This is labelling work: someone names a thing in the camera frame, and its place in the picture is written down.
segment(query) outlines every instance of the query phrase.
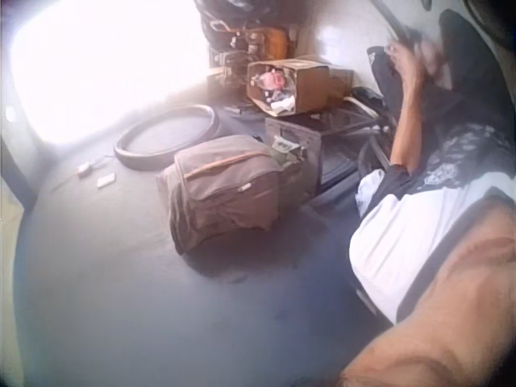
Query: person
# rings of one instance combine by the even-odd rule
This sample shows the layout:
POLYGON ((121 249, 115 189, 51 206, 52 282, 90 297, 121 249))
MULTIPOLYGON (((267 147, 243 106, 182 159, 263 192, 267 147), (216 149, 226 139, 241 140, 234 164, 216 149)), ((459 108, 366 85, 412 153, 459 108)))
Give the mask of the person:
POLYGON ((514 106, 475 28, 450 10, 439 23, 451 90, 425 68, 436 52, 368 50, 397 130, 391 166, 360 183, 349 256, 394 326, 339 385, 484 385, 515 340, 514 106))

